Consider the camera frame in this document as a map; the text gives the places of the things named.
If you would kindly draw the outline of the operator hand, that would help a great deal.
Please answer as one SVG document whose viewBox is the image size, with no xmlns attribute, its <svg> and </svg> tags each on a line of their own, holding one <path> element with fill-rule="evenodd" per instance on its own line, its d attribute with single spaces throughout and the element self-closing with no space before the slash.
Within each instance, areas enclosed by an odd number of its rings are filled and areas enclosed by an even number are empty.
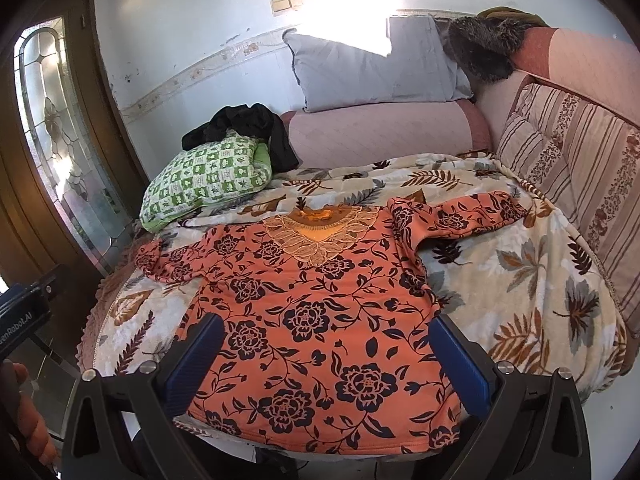
<svg viewBox="0 0 640 480">
<path fill-rule="evenodd" d="M 20 391 L 20 385 L 28 378 L 25 365 L 4 360 L 1 364 L 1 404 L 20 430 L 29 452 L 43 466 L 51 467 L 58 458 L 58 451 L 34 402 Z"/>
</svg>

